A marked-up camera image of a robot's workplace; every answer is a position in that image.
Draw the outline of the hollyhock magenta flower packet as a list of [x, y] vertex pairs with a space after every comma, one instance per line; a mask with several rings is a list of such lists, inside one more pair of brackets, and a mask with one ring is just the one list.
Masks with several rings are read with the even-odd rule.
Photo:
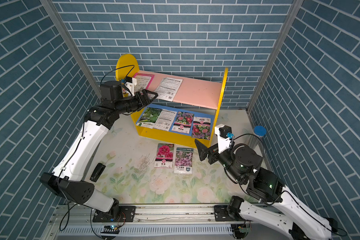
[[171, 169], [174, 161], [174, 144], [158, 144], [155, 156], [155, 168]]

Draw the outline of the purple flower seed packet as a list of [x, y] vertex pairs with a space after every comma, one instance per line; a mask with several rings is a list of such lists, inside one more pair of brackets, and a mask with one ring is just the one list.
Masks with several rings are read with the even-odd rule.
[[192, 174], [193, 148], [176, 148], [175, 174]]

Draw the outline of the white text seed packet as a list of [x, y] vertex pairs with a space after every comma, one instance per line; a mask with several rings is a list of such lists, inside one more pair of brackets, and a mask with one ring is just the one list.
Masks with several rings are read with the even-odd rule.
[[154, 90], [158, 94], [157, 99], [172, 102], [183, 82], [183, 79], [163, 78]]

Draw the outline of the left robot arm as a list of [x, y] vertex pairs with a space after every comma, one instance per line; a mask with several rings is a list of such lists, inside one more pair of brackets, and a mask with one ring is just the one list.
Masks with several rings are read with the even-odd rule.
[[120, 217], [119, 201], [96, 190], [93, 181], [84, 180], [92, 156], [120, 115], [138, 112], [158, 97], [157, 93], [145, 89], [125, 97], [124, 88], [119, 81], [100, 85], [101, 104], [89, 109], [69, 151], [50, 173], [43, 173], [40, 178], [55, 195], [95, 209], [111, 221]]

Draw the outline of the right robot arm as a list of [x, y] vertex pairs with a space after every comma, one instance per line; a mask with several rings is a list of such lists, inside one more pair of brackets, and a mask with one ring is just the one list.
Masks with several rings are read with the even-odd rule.
[[233, 196], [227, 212], [235, 221], [254, 221], [292, 240], [331, 240], [340, 228], [333, 218], [321, 217], [295, 196], [273, 172], [261, 166], [263, 157], [244, 143], [235, 143], [232, 129], [215, 128], [217, 144], [207, 147], [195, 140], [201, 161], [220, 163], [228, 178], [263, 206]]

